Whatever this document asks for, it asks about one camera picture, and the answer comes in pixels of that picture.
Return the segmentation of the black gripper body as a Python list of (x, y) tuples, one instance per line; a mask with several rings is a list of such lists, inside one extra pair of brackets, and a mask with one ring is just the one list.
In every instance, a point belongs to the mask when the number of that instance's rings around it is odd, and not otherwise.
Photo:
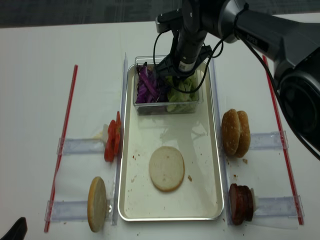
[(156, 73), (162, 77), (172, 76), (187, 78), (194, 74), (195, 70), (210, 56), (211, 52), (212, 48), (210, 45), (202, 46), (194, 63), (186, 63), (182, 60), (178, 60), (177, 63), (175, 63), (174, 57), (171, 54), (168, 54), (156, 65)]

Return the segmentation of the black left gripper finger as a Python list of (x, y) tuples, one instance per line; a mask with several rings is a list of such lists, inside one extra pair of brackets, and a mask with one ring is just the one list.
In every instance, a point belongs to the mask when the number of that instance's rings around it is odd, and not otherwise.
[(184, 90), (184, 78), (172, 76), (172, 88), (176, 91)]

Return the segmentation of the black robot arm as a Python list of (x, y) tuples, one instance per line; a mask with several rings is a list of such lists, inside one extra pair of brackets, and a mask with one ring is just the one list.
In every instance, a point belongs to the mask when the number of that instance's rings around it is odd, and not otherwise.
[(207, 34), (221, 43), (241, 40), (268, 71), (274, 95), (292, 132), (316, 157), (320, 152), (320, 25), (250, 10), (243, 0), (185, 0), (182, 7), (156, 18), (159, 34), (173, 33), (170, 53), (158, 64), (159, 76), (187, 78), (215, 50)]

